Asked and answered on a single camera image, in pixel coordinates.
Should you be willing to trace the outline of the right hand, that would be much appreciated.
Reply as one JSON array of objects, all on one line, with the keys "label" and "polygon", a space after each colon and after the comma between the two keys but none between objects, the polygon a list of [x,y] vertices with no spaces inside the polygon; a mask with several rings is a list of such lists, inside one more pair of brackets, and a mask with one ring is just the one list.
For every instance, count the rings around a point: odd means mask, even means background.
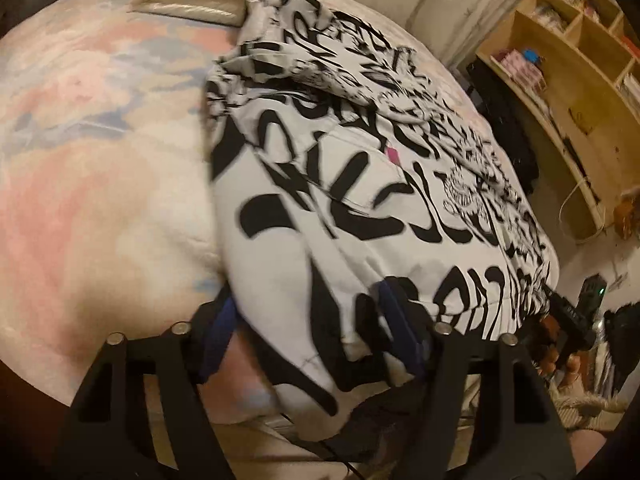
[{"label": "right hand", "polygon": [[536,362],[539,375],[547,382],[552,382],[556,374],[563,374],[559,382],[560,388],[573,385],[582,376],[582,359],[578,353],[572,353],[562,365],[559,364],[560,352],[556,348],[560,334],[559,323],[550,314],[540,319],[540,327],[544,331],[550,344],[544,347],[544,355]]}]

